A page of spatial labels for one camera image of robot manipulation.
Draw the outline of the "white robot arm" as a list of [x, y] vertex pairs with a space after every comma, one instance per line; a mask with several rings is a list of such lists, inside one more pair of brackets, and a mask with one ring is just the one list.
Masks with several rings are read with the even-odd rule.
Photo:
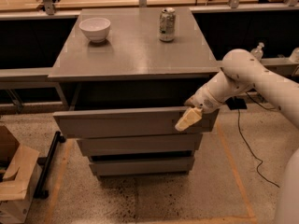
[[[218, 109], [224, 101], [255, 89], [295, 127], [299, 127], [299, 84], [265, 68], [244, 49], [229, 51], [220, 72], [190, 97], [176, 124], [180, 132]], [[279, 191], [274, 224], [299, 224], [299, 149], [289, 159]]]

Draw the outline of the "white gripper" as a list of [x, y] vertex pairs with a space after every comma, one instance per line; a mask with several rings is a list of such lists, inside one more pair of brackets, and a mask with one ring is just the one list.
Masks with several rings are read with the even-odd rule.
[[189, 107], [182, 117], [178, 120], [175, 128], [177, 131], [182, 132], [190, 126], [202, 119], [202, 112], [204, 114], [213, 113], [221, 107], [222, 102], [215, 99], [208, 88], [202, 87], [196, 93], [184, 102], [185, 106]]

